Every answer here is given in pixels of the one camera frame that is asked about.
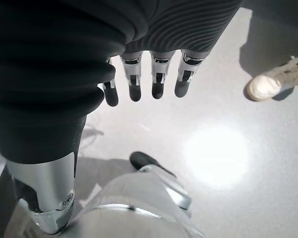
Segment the dark and silver right robot hand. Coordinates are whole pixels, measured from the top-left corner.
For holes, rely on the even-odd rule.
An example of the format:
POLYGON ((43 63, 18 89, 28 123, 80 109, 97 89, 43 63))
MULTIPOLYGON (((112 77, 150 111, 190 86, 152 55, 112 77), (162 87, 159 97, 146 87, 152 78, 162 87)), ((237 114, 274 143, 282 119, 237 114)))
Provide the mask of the dark and silver right robot hand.
POLYGON ((77 153, 86 117, 117 103, 121 56, 130 96, 140 96, 143 51, 158 60, 183 50, 175 94, 189 68, 212 50, 238 0, 0 0, 0 153, 18 199, 56 234, 70 219, 77 153))

